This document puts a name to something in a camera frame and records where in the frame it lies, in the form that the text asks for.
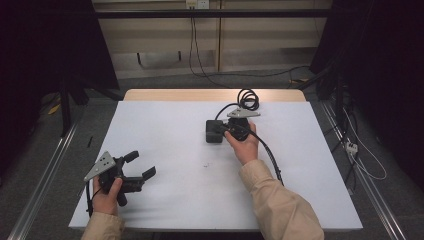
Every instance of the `table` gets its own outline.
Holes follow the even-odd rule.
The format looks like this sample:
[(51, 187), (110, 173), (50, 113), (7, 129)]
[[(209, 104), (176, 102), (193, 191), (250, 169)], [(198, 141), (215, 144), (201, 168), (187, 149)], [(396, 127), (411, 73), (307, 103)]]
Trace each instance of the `table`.
[[(127, 228), (145, 231), (257, 231), (251, 197), (237, 175), (240, 164), (229, 144), (205, 142), (205, 122), (239, 90), (130, 90), (118, 104), (99, 156), (133, 150), (140, 159), (124, 166), (139, 176), (157, 174), (141, 193), (127, 194), (120, 208)], [(282, 170), (287, 188), (314, 208), (324, 230), (347, 231), (362, 224), (334, 163), (310, 104), (298, 90), (255, 90), (260, 117), (253, 121)], [(272, 169), (265, 150), (259, 157)], [(70, 227), (88, 222), (81, 198)]]

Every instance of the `person's left hand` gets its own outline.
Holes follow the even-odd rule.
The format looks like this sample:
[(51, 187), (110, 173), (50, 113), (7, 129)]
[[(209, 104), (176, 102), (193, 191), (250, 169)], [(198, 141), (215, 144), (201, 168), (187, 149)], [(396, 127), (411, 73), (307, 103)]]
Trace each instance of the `person's left hand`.
[(98, 191), (93, 198), (94, 212), (118, 216), (118, 202), (116, 200), (116, 197), (118, 196), (121, 186), (122, 179), (116, 178), (113, 182), (112, 187), (109, 190), (109, 194), (106, 194), (103, 190), (100, 189), (101, 187), (99, 183), (99, 176), (94, 177), (93, 192), (96, 193)]

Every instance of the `beige sleeve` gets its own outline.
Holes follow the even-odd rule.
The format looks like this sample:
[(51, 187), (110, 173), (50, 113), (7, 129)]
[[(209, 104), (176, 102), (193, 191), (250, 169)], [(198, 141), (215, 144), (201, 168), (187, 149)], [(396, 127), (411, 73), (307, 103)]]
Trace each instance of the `beige sleeve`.
[(124, 231), (124, 221), (113, 215), (94, 212), (85, 228), (81, 239), (121, 239)]
[(253, 208), (265, 239), (324, 239), (311, 205), (274, 179), (261, 160), (250, 161), (240, 177), (253, 197)]

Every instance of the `gray floor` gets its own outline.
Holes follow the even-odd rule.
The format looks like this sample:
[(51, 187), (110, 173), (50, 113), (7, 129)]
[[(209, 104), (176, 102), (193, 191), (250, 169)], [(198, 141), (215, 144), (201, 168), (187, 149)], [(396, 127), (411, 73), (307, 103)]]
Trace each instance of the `gray floor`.
[[(249, 74), (278, 73), (281, 70), (244, 71)], [(293, 71), (292, 79), (309, 78), (311, 73), (299, 69)], [(282, 74), (273, 77), (215, 76), (213, 81), (226, 84), (232, 88), (287, 88), (290, 75)], [(146, 78), (121, 79), (122, 92), (130, 88), (218, 88), (205, 78), (193, 75), (150, 76)], [(78, 192), (83, 188), (81, 179), (90, 169), (92, 162), (100, 150), (110, 120), (116, 109), (116, 102), (103, 98), (89, 91), (91, 96), (87, 106), (73, 106), (72, 112), (83, 112), (75, 135), (64, 154), (64, 158), (53, 176), (53, 182), (43, 199), (43, 203), (27, 233), (27, 239), (79, 239), (81, 232), (67, 226), (79, 200)], [(331, 125), (324, 114), (322, 103), (317, 100), (314, 88), (305, 91), (317, 120), (325, 132)], [(8, 173), (3, 176), (0, 188), (0, 239), (7, 239), (23, 208), (34, 191), (56, 146), (60, 140), (61, 113), (47, 115), (41, 113), (35, 131), (21, 155), (17, 157)], [(407, 239), (424, 239), (424, 194), (399, 169), (390, 151), (381, 146), (366, 118), (356, 110), (359, 122), (359, 134), (365, 145), (382, 161), (388, 177), (382, 181), (374, 181), (387, 201), (389, 207), (400, 223)], [(334, 133), (326, 135), (329, 148), (332, 149), (338, 139)], [(380, 175), (381, 168), (367, 153), (361, 152), (361, 158), (368, 171)], [(349, 171), (349, 163), (342, 148), (334, 152), (334, 159), (342, 176)], [(353, 177), (350, 177), (347, 188), (353, 189)], [(381, 216), (375, 210), (361, 182), (357, 180), (352, 201), (358, 211), (364, 229), (348, 233), (326, 233), (327, 239), (391, 239), (381, 222)], [(166, 233), (153, 234), (126, 231), (123, 239), (257, 239), (258, 234), (186, 234)]]

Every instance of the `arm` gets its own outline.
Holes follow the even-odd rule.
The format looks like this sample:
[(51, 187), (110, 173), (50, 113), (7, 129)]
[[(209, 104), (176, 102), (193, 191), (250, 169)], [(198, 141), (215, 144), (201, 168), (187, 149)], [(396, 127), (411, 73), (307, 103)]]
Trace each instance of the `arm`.
[(94, 212), (81, 239), (121, 239), (124, 221), (118, 217), (116, 201), (121, 186), (122, 179), (115, 179), (109, 194), (106, 194), (100, 190), (98, 177), (93, 179)]
[[(256, 126), (250, 123), (252, 131)], [(225, 133), (243, 167), (240, 176), (253, 198), (253, 208), (265, 239), (324, 239), (311, 205), (274, 179), (258, 159), (258, 140), (249, 135), (244, 142)]]

